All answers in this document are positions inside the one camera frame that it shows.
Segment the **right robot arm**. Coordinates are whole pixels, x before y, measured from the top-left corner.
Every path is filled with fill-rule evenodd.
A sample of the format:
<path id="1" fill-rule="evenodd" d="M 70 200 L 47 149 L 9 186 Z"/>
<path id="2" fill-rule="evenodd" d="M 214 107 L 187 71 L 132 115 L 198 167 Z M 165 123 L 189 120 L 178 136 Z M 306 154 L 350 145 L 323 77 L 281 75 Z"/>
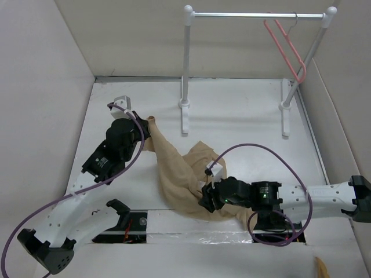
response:
<path id="1" fill-rule="evenodd" d="M 353 175 L 347 182 L 313 185 L 282 185 L 260 181 L 251 184 L 234 177 L 202 187 L 200 206 L 213 213 L 224 205 L 268 213 L 268 221 L 280 228 L 290 219 L 298 223 L 311 218 L 345 217 L 355 222 L 370 222 L 370 182 Z"/>

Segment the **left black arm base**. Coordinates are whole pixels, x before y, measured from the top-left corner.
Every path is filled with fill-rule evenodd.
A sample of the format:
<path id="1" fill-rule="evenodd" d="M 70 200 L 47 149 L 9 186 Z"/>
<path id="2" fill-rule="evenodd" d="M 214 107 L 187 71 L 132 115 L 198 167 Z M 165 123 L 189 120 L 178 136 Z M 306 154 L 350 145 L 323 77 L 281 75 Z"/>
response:
<path id="1" fill-rule="evenodd" d="M 147 242 L 147 210 L 131 210 L 118 199 L 106 203 L 115 210 L 117 223 L 92 239 L 98 244 L 144 244 Z"/>

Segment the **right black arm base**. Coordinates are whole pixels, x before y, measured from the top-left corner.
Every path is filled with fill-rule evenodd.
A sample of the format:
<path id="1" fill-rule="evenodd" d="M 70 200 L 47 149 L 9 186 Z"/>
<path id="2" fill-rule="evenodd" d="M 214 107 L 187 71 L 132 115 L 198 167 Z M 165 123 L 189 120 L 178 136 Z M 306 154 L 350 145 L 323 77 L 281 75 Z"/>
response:
<path id="1" fill-rule="evenodd" d="M 291 224 L 283 215 L 277 213 L 253 213 L 246 219 L 246 226 L 250 228 L 253 243 L 276 244 L 284 241 L 285 244 L 294 237 L 292 243 L 306 244 L 305 235 L 298 235 L 303 227 L 301 222 Z"/>

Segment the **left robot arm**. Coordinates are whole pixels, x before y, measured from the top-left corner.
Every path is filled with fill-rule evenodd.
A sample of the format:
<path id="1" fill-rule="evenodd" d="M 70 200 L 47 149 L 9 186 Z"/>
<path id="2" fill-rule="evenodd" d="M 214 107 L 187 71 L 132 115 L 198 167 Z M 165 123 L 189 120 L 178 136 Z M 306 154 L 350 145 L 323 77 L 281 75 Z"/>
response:
<path id="1" fill-rule="evenodd" d="M 52 211 L 44 222 L 21 229 L 17 240 L 48 274 L 63 271 L 81 244 L 107 229 L 127 227 L 130 208 L 118 199 L 109 200 L 88 219 L 79 219 L 110 183 L 134 164 L 141 153 L 135 149 L 143 149 L 149 137 L 148 121 L 126 111 L 112 122 L 105 140 L 83 164 L 66 194 L 51 202 Z"/>

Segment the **beige t shirt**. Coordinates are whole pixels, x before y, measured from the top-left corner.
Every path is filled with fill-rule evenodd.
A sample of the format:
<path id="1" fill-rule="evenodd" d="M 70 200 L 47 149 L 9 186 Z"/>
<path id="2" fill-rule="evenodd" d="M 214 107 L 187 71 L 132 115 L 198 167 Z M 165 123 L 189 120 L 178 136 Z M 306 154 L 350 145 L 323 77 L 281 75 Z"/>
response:
<path id="1" fill-rule="evenodd" d="M 165 202 L 177 213 L 204 221 L 226 221 L 236 218 L 244 230 L 254 229 L 258 216 L 253 210 L 226 204 L 221 210 L 211 213 L 198 204 L 202 197 L 201 185 L 210 181 L 205 174 L 208 163 L 219 156 L 204 142 L 197 142 L 185 155 L 164 137 L 155 118 L 147 118 L 151 137 L 146 139 L 144 150 L 156 154 L 159 192 Z"/>

